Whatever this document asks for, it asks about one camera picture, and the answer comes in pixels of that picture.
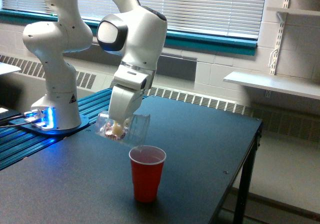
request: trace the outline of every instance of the teal window frame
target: teal window frame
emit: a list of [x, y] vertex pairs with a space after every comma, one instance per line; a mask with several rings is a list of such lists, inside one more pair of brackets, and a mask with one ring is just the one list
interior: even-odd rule
[[[56, 22], [57, 20], [56, 15], [0, 9], [0, 21], [17, 25], [26, 25], [38, 21]], [[85, 19], [84, 22], [95, 35], [99, 21]], [[164, 45], [168, 48], [188, 49], [199, 52], [223, 52], [254, 56], [257, 44], [257, 40], [168, 30]]]

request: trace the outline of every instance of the radiator vent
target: radiator vent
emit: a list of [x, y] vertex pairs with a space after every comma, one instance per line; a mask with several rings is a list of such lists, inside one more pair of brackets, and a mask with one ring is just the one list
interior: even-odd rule
[[[19, 73], [33, 76], [37, 78], [45, 79], [45, 70], [41, 63], [19, 59], [11, 56], [0, 55], [0, 63], [5, 63], [9, 65], [13, 65], [19, 67], [21, 70]], [[86, 89], [91, 89], [97, 75], [92, 73], [86, 73], [82, 71], [76, 72], [76, 86]]]
[[225, 100], [166, 87], [153, 86], [151, 89], [145, 90], [144, 95], [158, 96], [259, 118], [263, 120], [264, 131], [279, 133], [317, 143], [320, 141], [320, 120], [297, 115], [293, 112], [289, 113], [274, 110], [270, 111], [261, 108], [252, 108], [238, 104], [231, 100]]

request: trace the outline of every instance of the red plastic cup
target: red plastic cup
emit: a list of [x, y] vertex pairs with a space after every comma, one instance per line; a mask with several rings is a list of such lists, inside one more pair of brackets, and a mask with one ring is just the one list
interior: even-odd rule
[[137, 201], [150, 203], [156, 199], [166, 156], [162, 149], [151, 145], [139, 145], [129, 152], [134, 198]]

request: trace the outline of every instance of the window blind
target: window blind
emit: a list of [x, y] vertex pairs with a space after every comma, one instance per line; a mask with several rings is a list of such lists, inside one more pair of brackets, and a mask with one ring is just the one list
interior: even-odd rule
[[[173, 31], [258, 39], [265, 0], [140, 0], [164, 14]], [[78, 0], [82, 17], [100, 20], [118, 13], [111, 0]], [[47, 13], [44, 0], [2, 0], [4, 9]]]

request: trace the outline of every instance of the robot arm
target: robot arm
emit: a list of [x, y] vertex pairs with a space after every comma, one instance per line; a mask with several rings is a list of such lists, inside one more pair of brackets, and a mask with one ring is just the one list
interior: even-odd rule
[[43, 121], [36, 125], [43, 130], [66, 130], [81, 124], [77, 102], [76, 70], [66, 63], [65, 52], [89, 48], [93, 35], [82, 20], [78, 0], [45, 0], [57, 13], [58, 22], [36, 22], [23, 31], [23, 42], [42, 63], [46, 94], [31, 108], [44, 110]]
[[166, 17], [138, 0], [113, 0], [121, 13], [103, 18], [97, 40], [108, 53], [122, 56], [113, 76], [109, 117], [120, 126], [142, 102], [143, 91], [152, 86], [166, 33]]

